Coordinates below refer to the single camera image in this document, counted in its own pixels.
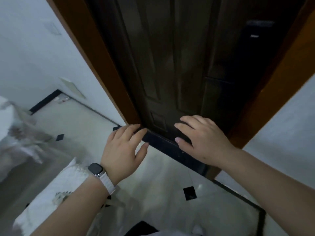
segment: hand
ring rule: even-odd
[[[198,115],[183,116],[175,127],[191,140],[191,144],[175,138],[179,148],[197,160],[211,166],[220,167],[231,151],[236,148],[229,142],[214,121]]]
[[[100,164],[114,185],[134,173],[147,154],[149,143],[143,144],[135,155],[136,147],[147,132],[141,129],[133,135],[139,127],[140,124],[124,126],[108,137]]]

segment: forearm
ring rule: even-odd
[[[108,195],[102,182],[94,176],[89,176],[32,236],[85,236]]]
[[[254,196],[289,235],[313,235],[315,190],[239,149],[220,167]]]

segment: left hand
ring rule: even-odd
[[[127,125],[108,137],[100,164],[114,185],[134,173],[147,154],[149,143],[143,144],[135,154],[136,147],[147,133],[145,128],[133,135],[139,127],[140,124]]]

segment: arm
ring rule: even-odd
[[[117,185],[131,175],[147,154],[149,144],[135,150],[147,129],[133,135],[140,124],[124,126],[108,137],[101,165],[112,183]],[[100,179],[89,176],[33,233],[39,235],[85,236],[96,214],[105,203],[108,191]]]
[[[199,161],[220,167],[242,185],[289,235],[315,232],[315,190],[235,148],[216,124],[201,116],[184,116],[175,127],[192,145],[176,138],[180,149]]]

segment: white watch strap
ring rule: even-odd
[[[108,175],[106,173],[104,173],[103,175],[101,175],[100,177],[101,182],[103,183],[103,185],[106,187],[107,191],[109,194],[114,193],[115,191],[115,186],[113,185],[113,183],[111,182],[111,180],[109,179]]]

